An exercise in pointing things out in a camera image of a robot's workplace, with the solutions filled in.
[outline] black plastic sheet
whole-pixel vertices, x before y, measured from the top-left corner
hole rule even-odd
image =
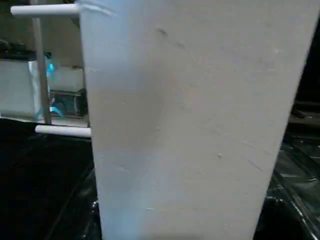
[[[255,240],[320,239],[320,168],[300,148],[314,152],[318,146],[294,142],[279,151]]]
[[[91,209],[74,208],[77,216],[67,216],[65,211],[77,201],[97,200],[91,141],[36,134],[35,126],[0,119],[0,238],[49,240],[58,234],[57,227],[74,222],[68,230],[78,230],[74,237],[60,239],[77,239],[86,234],[77,228],[76,220],[88,220]],[[89,176],[92,196],[88,198],[77,191],[88,184]]]

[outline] white rod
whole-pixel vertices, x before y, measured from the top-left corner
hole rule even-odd
[[[79,15],[79,6],[76,3],[12,6],[11,13],[22,17],[77,16]]]
[[[64,135],[64,136],[73,136],[73,137],[81,137],[81,138],[91,137],[90,127],[37,125],[35,127],[35,132],[41,133],[41,134]]]

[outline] white post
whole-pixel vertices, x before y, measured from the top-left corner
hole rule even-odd
[[[82,2],[103,239],[252,239],[318,1]]]
[[[77,4],[47,4],[12,6],[11,13],[17,17],[77,16]]]

